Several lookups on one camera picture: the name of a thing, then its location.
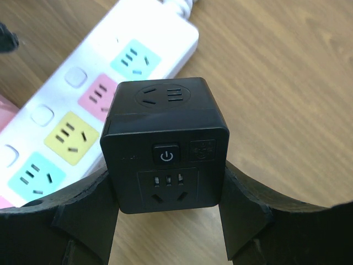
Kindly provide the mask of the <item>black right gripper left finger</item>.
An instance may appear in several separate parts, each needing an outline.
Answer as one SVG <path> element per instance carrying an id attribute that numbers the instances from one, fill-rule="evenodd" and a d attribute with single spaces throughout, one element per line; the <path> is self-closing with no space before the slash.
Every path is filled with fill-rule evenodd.
<path id="1" fill-rule="evenodd" d="M 1 210 L 1 264 L 108 264 L 119 205 L 101 168 L 24 206 Z"/>

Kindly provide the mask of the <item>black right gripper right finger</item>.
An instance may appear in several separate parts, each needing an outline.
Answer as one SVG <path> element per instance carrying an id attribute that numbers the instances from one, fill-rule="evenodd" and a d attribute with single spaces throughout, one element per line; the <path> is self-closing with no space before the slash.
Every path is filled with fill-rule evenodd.
<path id="1" fill-rule="evenodd" d="M 317 206 L 226 164 L 219 203 L 233 264 L 351 264 L 352 203 Z"/>

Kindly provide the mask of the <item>black cube socket adapter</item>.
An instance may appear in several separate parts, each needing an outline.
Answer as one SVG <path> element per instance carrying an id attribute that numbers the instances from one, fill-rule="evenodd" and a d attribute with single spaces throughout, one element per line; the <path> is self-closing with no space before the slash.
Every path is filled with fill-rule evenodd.
<path id="1" fill-rule="evenodd" d="M 100 139 L 121 211 L 217 205 L 229 135 L 204 78 L 121 82 Z"/>

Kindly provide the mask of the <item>white multicolour power strip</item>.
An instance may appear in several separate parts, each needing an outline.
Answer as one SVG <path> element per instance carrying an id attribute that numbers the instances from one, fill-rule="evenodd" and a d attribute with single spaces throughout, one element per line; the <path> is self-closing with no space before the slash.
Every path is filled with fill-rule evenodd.
<path id="1" fill-rule="evenodd" d="M 118 1 L 1 131 L 1 208 L 89 175 L 123 81 L 173 78 L 195 52 L 193 1 Z"/>

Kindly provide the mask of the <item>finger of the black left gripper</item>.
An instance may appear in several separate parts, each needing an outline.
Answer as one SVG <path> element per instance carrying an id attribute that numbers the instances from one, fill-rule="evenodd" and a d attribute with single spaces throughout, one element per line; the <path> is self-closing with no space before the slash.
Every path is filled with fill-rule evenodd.
<path id="1" fill-rule="evenodd" d="M 0 53 L 10 53 L 19 47 L 17 35 L 11 32 L 5 24 L 0 23 Z"/>

